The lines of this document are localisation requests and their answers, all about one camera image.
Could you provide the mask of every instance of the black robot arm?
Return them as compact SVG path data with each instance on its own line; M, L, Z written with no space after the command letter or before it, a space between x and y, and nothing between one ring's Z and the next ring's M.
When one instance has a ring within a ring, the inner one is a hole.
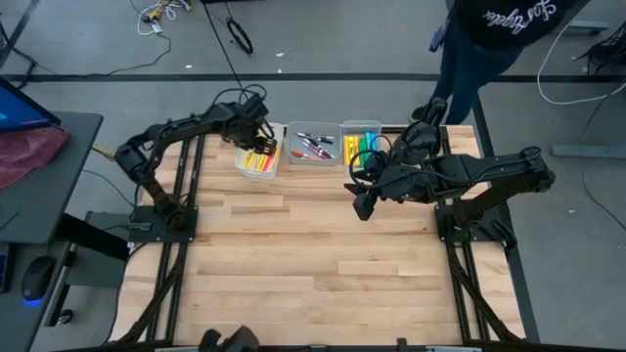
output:
M418 123L407 130L411 132L405 131L396 140L390 154L372 152L363 170L350 172L354 184L345 188L356 196L353 206L361 220L370 218L378 198L432 203L459 198L478 183L498 180L478 197L455 203L455 217L463 225L516 194L544 192L555 181L537 147L489 158L433 156L439 150L434 142L440 141L436 128ZM420 136L412 141L402 139L407 135Z
M276 150L274 133L265 120L268 113L263 98L253 94L245 104L219 103L202 114L164 124L150 126L144 133L131 137L115 153L115 160L124 173L144 187L155 201L155 210L167 229L180 231L187 226L187 217L178 199L168 195L155 178L163 154L171 144L195 136L217 133L226 142L243 150L273 154ZM146 156L142 150L150 151Z

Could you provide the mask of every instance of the wooden table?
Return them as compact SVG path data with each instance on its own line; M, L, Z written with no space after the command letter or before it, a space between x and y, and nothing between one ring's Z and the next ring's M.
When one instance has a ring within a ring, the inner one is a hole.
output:
M479 156L471 126L449 132L453 153ZM234 152L217 137L207 139L175 344L198 344L210 328L229 335L241 324L263 345L393 345L398 337L415 345L461 343L433 204L379 201L363 222L342 186L349 180L343 165L291 165L282 155L275 180L254 180L235 168ZM158 170L166 189L178 155L179 146L170 147ZM502 248L472 248L483 295L523 336ZM146 245L128 264L112 338L152 298L159 254L160 244ZM478 337L468 298L467 305Z

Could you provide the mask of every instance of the red cloth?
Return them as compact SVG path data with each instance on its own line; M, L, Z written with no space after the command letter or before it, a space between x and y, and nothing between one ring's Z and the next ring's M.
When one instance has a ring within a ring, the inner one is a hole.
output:
M58 127L0 133L0 189L45 166L69 138Z

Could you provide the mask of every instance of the monitor screen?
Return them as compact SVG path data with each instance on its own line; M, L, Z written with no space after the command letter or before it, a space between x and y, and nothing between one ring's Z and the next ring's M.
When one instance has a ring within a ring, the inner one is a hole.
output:
M0 86L0 131L50 125L50 119L43 113L34 109L6 87Z

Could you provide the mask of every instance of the black desk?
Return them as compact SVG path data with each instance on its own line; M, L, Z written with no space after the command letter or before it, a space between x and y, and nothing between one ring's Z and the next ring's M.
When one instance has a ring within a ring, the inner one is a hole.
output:
M69 139L48 165L0 190L0 212L20 212L0 232L0 242L47 243L52 238L103 119L94 113L55 112L55 116Z
M0 232L0 241L33 243L17 245L11 290L0 294L0 349L3 351L28 351L39 329L70 246L68 241L52 240L50 246L48 242L63 218L103 120L101 115L93 113L56 112L55 115L69 132L66 145L46 167L32 171L17 184L0 191L2 208L20 211ZM39 304L28 303L21 293L22 275L34 258L46 253L57 259L53 280Z

